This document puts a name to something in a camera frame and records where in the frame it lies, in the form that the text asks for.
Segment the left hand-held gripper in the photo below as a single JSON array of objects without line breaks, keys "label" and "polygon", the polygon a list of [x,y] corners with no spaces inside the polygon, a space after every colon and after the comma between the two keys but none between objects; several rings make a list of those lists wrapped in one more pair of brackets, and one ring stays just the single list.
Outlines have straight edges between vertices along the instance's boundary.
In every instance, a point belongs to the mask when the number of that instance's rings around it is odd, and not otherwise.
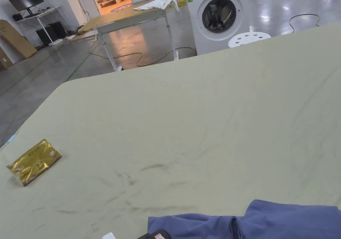
[{"label": "left hand-held gripper", "polygon": [[[102,239],[116,239],[112,232],[104,235]],[[170,234],[163,229],[157,230],[154,233],[146,233],[140,236],[138,239],[171,239]]]}]

